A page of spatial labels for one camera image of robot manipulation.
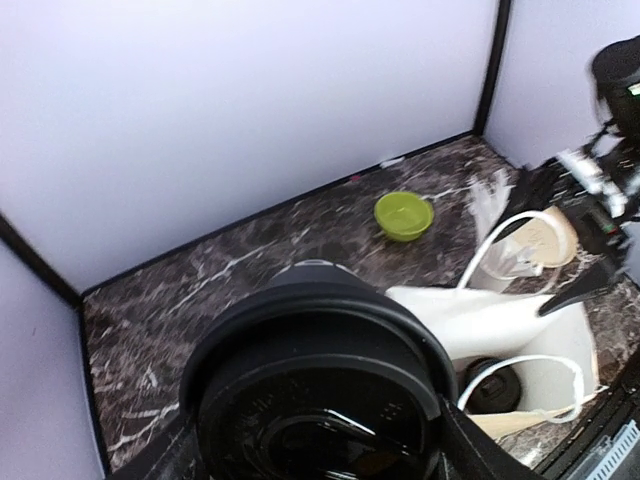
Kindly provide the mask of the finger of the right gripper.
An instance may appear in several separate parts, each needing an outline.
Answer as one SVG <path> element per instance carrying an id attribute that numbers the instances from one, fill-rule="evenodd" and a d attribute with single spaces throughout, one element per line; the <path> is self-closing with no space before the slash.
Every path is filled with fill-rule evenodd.
<path id="1" fill-rule="evenodd" d="M 600 260 L 541 305 L 537 314 L 547 316 L 569 305 L 607 294 L 618 282 L 621 275 L 621 268 L 612 260 Z"/>

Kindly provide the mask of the brown paper bag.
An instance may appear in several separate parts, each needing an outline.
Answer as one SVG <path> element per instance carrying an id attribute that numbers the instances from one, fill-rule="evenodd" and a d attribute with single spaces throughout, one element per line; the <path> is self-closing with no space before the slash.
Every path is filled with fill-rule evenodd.
<path id="1" fill-rule="evenodd" d="M 520 218 L 509 218 L 486 237 L 456 287 L 394 286 L 386 292 L 435 335 L 456 370 L 481 357 L 498 361 L 481 369 L 481 380 L 514 368 L 522 387 L 515 406 L 470 416 L 493 439 L 542 422 L 571 422 L 605 388 L 583 304 L 545 314 L 542 307 L 552 297 L 544 290 L 514 295 L 468 288 L 492 242 Z"/>

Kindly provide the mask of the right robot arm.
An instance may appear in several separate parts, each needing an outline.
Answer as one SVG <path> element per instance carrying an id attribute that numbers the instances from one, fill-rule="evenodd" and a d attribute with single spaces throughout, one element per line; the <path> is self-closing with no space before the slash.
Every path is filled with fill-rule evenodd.
<path id="1" fill-rule="evenodd" d="M 610 44 L 592 59 L 601 129 L 586 144 L 519 171 L 515 211 L 560 210 L 579 245 L 598 261 L 538 310 L 546 316 L 606 293 L 639 248 L 639 40 Z"/>

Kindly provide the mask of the single black lid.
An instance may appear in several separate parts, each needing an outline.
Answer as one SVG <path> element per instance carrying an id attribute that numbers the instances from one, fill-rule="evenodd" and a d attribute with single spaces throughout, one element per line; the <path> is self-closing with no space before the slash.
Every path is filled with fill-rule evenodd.
<path id="1" fill-rule="evenodd" d="M 473 390 L 466 409 L 474 415 L 502 414 L 516 409 L 522 396 L 522 384 L 511 366 L 505 366 L 484 378 Z"/>
<path id="2" fill-rule="evenodd" d="M 218 315 L 181 380 L 214 479 L 426 479 L 440 401 L 458 396 L 442 344 L 346 269 L 288 267 Z"/>

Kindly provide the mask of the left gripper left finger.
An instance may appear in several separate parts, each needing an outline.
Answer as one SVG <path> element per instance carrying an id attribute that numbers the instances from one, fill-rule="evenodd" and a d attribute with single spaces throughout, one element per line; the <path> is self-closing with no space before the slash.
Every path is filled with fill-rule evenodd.
<path id="1" fill-rule="evenodd" d="M 112 480 L 179 480 L 197 477 L 193 429 L 167 429 L 127 465 L 112 473 Z"/>

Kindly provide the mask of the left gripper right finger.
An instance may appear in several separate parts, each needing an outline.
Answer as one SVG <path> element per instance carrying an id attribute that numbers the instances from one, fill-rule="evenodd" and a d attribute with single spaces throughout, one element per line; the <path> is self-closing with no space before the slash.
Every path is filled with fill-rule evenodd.
<path id="1" fill-rule="evenodd" d="M 440 396 L 439 406 L 439 447 L 462 479 L 542 479 L 505 452 L 454 403 Z"/>

